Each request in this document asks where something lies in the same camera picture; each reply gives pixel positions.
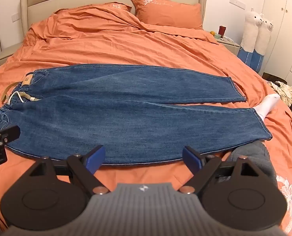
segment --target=red cup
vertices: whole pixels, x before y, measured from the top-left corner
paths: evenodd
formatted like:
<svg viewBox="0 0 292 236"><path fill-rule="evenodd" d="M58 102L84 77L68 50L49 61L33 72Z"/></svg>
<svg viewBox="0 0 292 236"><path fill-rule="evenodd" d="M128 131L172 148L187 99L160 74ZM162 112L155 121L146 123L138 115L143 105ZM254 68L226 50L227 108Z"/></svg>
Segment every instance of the red cup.
<svg viewBox="0 0 292 236"><path fill-rule="evenodd" d="M224 26L219 26L218 34L220 34L220 35L223 37L224 34L225 34L225 31L226 31L226 27L224 27Z"/></svg>

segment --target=pillow embroidery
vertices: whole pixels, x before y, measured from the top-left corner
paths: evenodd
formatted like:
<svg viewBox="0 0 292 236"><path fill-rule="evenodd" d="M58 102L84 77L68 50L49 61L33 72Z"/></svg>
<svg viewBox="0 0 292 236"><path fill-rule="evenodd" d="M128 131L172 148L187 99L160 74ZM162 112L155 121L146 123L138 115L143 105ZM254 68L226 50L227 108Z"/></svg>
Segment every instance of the pillow embroidery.
<svg viewBox="0 0 292 236"><path fill-rule="evenodd" d="M122 8L120 5L113 5L113 7L115 7L115 8Z"/></svg>
<svg viewBox="0 0 292 236"><path fill-rule="evenodd" d="M168 5L168 6L171 6L170 4L166 4L165 2L164 3L161 3L161 2L157 2L156 0L153 2L153 0L144 0L143 1L145 3L145 5L147 5L148 3L154 3L154 4L158 4L158 5Z"/></svg>

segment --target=orange pillow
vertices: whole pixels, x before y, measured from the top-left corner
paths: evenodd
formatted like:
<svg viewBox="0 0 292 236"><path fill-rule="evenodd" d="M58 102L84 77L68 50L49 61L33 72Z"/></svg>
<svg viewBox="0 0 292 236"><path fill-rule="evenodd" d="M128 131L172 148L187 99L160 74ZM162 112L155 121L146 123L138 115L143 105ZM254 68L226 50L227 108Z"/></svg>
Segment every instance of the orange pillow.
<svg viewBox="0 0 292 236"><path fill-rule="evenodd" d="M170 0L132 0L136 17L143 23L203 30L201 5Z"/></svg>

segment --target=person's leg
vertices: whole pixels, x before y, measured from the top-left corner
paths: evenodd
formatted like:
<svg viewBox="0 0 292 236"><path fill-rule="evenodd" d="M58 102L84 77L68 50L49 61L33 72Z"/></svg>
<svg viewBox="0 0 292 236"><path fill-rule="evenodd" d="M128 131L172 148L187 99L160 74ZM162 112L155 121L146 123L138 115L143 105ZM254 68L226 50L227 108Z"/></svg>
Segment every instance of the person's leg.
<svg viewBox="0 0 292 236"><path fill-rule="evenodd" d="M227 161L236 161L240 155L248 156L248 158L256 166L259 167L277 186L276 172L272 165L269 153L265 145L261 141L255 141L243 146L237 147L228 157Z"/></svg>
<svg viewBox="0 0 292 236"><path fill-rule="evenodd" d="M264 121L266 115L276 106L279 100L280 97L278 94L270 94L267 95L260 104L253 108Z"/></svg>

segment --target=ribbed gray surface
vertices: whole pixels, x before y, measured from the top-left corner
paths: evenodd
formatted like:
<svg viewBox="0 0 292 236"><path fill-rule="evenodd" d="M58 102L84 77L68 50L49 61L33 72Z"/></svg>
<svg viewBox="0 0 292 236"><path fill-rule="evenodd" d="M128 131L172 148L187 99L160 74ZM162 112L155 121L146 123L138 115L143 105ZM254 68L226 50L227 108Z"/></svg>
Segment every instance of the ribbed gray surface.
<svg viewBox="0 0 292 236"><path fill-rule="evenodd" d="M212 219L195 195L179 193L170 183L146 186L118 184L112 193L95 195L76 220L61 228L31 232L11 227L3 235L285 236L277 226L262 232L230 229Z"/></svg>

